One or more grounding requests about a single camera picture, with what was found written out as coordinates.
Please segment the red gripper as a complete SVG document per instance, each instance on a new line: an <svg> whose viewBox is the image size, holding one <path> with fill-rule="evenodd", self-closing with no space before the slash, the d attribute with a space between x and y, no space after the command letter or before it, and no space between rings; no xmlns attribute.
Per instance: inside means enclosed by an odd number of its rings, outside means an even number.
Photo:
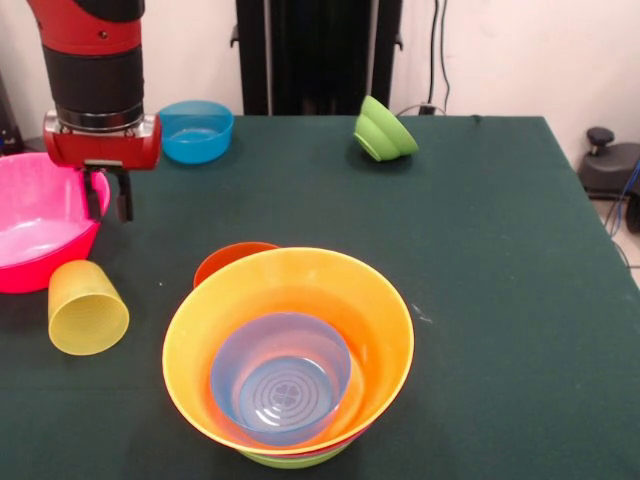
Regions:
<svg viewBox="0 0 640 480"><path fill-rule="evenodd" d="M162 124L158 115L146 114L125 130L86 132L61 123L50 110L43 122L44 143L54 164L68 168L120 168L115 173L118 183L116 199L118 218L122 223L133 221L133 198L129 172L153 170L160 157ZM83 170L83 186L88 218L101 220L100 197L93 186L93 172Z"/></svg>

